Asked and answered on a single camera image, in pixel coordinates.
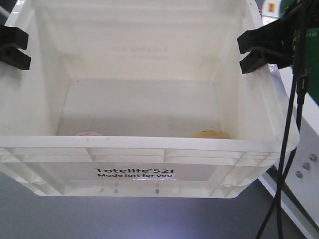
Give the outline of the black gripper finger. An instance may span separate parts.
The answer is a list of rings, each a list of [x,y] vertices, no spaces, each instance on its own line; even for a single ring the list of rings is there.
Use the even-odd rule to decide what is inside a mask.
[[[8,47],[0,51],[0,61],[20,70],[29,70],[31,57],[14,47]]]
[[[14,47],[26,50],[28,45],[28,33],[18,27],[0,26],[0,49]]]
[[[292,54],[300,13],[301,10],[296,9],[267,25],[245,31],[237,38],[240,53],[259,50],[271,54]]]
[[[242,74],[249,74],[267,64],[275,64],[278,69],[283,69],[293,65],[294,57],[281,53],[269,53],[262,50],[251,51],[240,61]]]

